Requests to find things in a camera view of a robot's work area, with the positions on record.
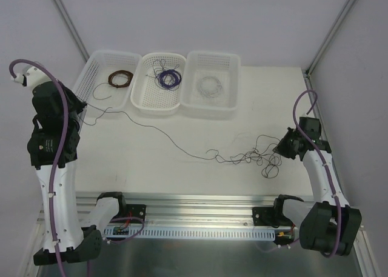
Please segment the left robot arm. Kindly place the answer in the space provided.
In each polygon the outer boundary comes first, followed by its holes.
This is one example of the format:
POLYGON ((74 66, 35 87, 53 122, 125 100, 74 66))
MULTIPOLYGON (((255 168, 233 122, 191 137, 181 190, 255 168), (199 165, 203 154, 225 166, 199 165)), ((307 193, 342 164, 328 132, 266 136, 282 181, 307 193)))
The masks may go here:
POLYGON ((75 193, 78 116, 87 104, 63 84, 56 86, 51 81, 34 87, 32 94, 36 115, 27 150, 41 186, 46 229, 42 248, 34 254, 33 262, 43 266, 95 259, 109 222, 126 218, 124 195, 100 194, 95 207, 79 220, 75 193))

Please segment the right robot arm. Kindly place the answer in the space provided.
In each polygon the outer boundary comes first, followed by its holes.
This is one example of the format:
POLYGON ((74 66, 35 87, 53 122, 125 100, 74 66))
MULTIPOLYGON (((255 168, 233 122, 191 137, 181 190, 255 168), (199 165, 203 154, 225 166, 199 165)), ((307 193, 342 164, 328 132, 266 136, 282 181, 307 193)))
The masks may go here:
POLYGON ((361 225, 361 212, 352 208, 341 191, 333 168, 332 150, 321 139, 319 119, 302 116, 273 151, 300 159, 310 179, 314 205, 308 208, 297 196, 279 195, 273 203, 274 225, 292 222, 299 228, 301 247, 326 258, 349 255, 361 225))

